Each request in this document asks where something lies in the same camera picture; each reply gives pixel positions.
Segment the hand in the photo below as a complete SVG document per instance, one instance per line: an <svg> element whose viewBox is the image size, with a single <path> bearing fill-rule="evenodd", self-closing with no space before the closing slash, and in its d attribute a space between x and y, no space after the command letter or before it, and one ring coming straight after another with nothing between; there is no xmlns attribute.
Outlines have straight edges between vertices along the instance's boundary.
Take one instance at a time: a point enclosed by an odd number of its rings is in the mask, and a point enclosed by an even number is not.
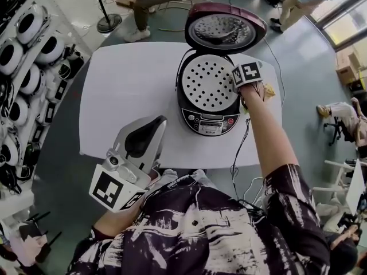
<svg viewBox="0 0 367 275"><path fill-rule="evenodd" d="M358 100L357 100L356 98L354 98L354 97L353 97L353 98L351 98L350 100L352 101L352 103L353 103L353 104L357 104L357 103L359 103L359 102L358 102Z"/></svg>

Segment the shoe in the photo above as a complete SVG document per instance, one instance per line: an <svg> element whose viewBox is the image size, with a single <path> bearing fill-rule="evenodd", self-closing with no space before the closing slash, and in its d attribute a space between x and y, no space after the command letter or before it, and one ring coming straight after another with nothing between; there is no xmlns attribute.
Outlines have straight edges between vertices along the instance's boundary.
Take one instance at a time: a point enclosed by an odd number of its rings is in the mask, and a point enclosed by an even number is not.
<svg viewBox="0 0 367 275"><path fill-rule="evenodd" d="M270 21L273 22L273 23L276 23L277 25L282 25L278 18L270 18Z"/></svg>
<svg viewBox="0 0 367 275"><path fill-rule="evenodd" d="M283 31L280 29L280 26L271 25L270 28L278 34L283 34Z"/></svg>
<svg viewBox="0 0 367 275"><path fill-rule="evenodd" d="M136 31L134 31L133 33L127 33L123 38L126 42L133 43L149 37L150 37L150 31L147 28L142 32L136 29Z"/></svg>
<svg viewBox="0 0 367 275"><path fill-rule="evenodd" d="M326 106L317 105L317 112L324 118L328 118L331 115L331 109Z"/></svg>

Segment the desk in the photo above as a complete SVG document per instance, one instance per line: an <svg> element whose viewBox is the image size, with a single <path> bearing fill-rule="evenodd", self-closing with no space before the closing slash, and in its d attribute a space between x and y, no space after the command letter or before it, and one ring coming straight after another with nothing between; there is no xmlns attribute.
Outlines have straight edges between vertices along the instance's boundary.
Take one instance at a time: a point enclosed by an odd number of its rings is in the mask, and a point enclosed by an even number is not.
<svg viewBox="0 0 367 275"><path fill-rule="evenodd" d="M243 111L228 133L205 137L192 132L179 113L175 77L179 62L190 49L186 43L140 42L98 49L92 56L80 104L80 153L104 159L119 130L133 120L165 115L168 125L163 139L162 168L228 168L245 133ZM252 57L231 56L235 64ZM282 124L282 106L276 73L263 64L260 72L276 96L268 108ZM237 158L238 166L259 164L252 129Z"/></svg>

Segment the white table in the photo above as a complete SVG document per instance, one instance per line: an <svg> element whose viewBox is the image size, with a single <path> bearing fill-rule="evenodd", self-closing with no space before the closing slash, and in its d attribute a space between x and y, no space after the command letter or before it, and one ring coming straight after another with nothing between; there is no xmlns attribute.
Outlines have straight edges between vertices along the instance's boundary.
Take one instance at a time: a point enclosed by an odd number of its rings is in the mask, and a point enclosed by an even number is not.
<svg viewBox="0 0 367 275"><path fill-rule="evenodd" d="M92 56L81 96L80 153L104 159L119 130L133 120L165 115L168 125L163 140L162 168L228 168L245 133L242 112L231 131L216 137L201 136L181 118L175 91L179 62L190 48L185 43L141 42L98 49ZM252 61L243 54L231 56L235 64ZM261 75L276 96L268 108L282 124L282 106L276 73L261 61ZM237 158L238 166L259 164L250 128Z"/></svg>

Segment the black and white shirt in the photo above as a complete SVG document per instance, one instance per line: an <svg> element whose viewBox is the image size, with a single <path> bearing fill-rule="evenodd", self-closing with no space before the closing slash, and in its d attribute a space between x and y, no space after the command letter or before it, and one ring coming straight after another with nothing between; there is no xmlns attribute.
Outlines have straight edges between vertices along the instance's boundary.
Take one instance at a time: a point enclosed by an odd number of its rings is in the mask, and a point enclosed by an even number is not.
<svg viewBox="0 0 367 275"><path fill-rule="evenodd" d="M68 274L327 274L329 249L299 166L264 180L265 211L184 176L116 237L92 229Z"/></svg>

